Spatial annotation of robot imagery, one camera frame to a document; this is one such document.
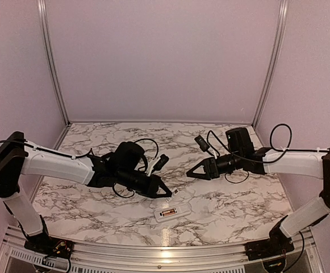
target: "white marble tabletop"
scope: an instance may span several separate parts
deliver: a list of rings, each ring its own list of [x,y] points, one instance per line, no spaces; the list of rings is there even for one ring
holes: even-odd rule
[[[71,239],[121,245],[198,246],[240,242],[268,236],[269,230],[291,212],[277,175],[250,175],[241,184],[231,184],[222,175],[211,181],[186,177],[185,172],[203,153],[194,138],[213,130],[225,141],[225,131],[236,125],[194,123],[76,123],[70,128],[60,151],[83,154],[93,148],[96,155],[114,151],[122,141],[153,138],[160,154],[170,157],[158,172],[170,188],[179,193],[169,203],[164,198],[135,195],[123,199],[110,188],[89,188],[73,182],[45,177],[34,200],[49,233]],[[247,127],[255,147],[260,142]],[[222,154],[226,152],[211,139]],[[141,145],[151,159],[155,146]],[[243,179],[237,171],[229,178]],[[188,203],[191,214],[161,224],[154,211]]]

